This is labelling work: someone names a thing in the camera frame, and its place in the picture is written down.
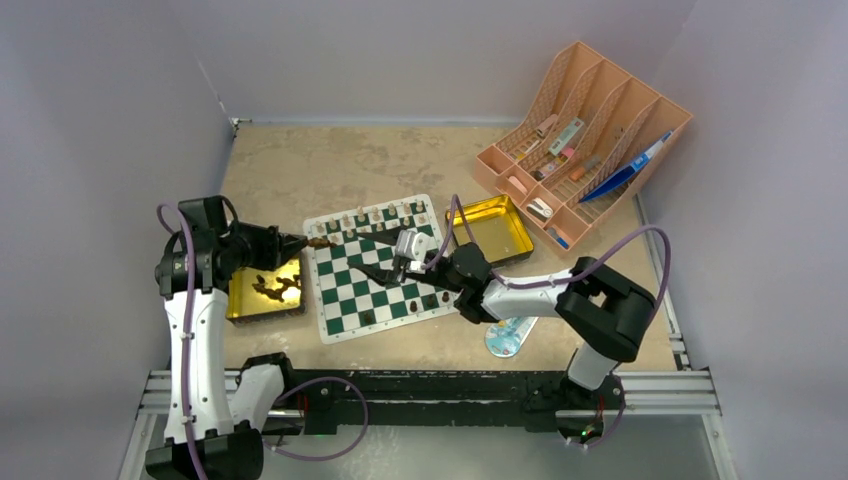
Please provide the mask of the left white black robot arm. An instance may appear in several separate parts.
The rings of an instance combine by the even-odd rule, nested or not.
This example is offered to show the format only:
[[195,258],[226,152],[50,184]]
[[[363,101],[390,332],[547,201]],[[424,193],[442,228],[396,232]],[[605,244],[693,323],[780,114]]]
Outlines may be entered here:
[[307,247],[303,235],[238,219],[214,195],[171,205],[171,231],[154,275],[171,341],[171,393],[164,444],[147,451],[154,479],[257,479],[264,466],[261,431],[272,408],[297,399],[298,382],[282,353],[253,357],[226,390],[223,327],[229,282],[244,269],[274,271]]

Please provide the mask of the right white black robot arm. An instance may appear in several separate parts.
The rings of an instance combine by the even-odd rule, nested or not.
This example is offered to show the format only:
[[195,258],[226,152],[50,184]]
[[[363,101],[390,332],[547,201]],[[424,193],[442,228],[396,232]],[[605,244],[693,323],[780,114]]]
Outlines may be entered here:
[[607,266],[611,257],[584,256],[571,268],[536,277],[502,277],[481,248],[469,242],[452,252],[432,237],[399,227],[366,239],[394,247],[392,266],[348,265],[383,287],[406,280],[453,292],[454,307],[474,323],[517,317],[560,318],[583,340],[561,381],[564,399],[584,407],[596,399],[611,372],[634,361],[660,297]]

